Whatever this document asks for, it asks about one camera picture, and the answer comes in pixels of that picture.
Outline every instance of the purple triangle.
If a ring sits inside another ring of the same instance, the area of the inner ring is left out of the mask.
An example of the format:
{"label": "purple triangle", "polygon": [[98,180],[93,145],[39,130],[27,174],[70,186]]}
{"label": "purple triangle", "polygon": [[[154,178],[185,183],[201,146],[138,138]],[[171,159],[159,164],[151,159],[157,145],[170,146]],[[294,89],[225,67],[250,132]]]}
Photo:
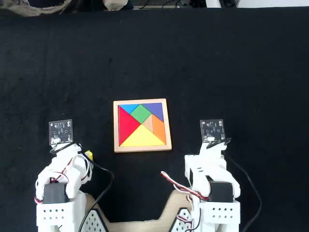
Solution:
{"label": "purple triangle", "polygon": [[162,103],[145,103],[143,106],[164,122]]}

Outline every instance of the tangram puzzle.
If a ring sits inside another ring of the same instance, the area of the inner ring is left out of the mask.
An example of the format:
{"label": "tangram puzzle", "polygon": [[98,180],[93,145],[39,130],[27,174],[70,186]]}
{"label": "tangram puzzle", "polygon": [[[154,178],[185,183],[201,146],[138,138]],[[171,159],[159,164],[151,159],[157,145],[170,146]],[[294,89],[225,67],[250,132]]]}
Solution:
{"label": "tangram puzzle", "polygon": [[115,152],[171,150],[166,99],[114,102]]}

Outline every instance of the yellow connector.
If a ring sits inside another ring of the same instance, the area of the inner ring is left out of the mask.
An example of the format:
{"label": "yellow connector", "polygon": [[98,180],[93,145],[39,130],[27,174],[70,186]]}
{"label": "yellow connector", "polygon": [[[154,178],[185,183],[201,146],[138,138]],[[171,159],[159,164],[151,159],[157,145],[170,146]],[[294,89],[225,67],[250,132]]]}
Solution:
{"label": "yellow connector", "polygon": [[93,154],[90,150],[86,151],[85,154],[88,156],[89,159],[93,161]]}

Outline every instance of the blue triangle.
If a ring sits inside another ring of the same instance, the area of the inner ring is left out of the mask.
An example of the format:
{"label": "blue triangle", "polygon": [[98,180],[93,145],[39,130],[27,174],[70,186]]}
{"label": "blue triangle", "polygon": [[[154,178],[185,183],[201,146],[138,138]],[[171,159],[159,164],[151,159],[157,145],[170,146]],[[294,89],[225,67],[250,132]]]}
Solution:
{"label": "blue triangle", "polygon": [[139,104],[127,104],[127,105],[120,105],[128,114],[130,114]]}

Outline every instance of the red triangle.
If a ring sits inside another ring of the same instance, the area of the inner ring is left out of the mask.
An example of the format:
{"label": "red triangle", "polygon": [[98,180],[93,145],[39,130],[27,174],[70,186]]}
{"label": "red triangle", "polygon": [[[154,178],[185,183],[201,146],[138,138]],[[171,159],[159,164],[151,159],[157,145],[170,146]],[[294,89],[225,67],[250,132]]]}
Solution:
{"label": "red triangle", "polygon": [[140,123],[120,106],[118,107],[119,146],[140,126]]}

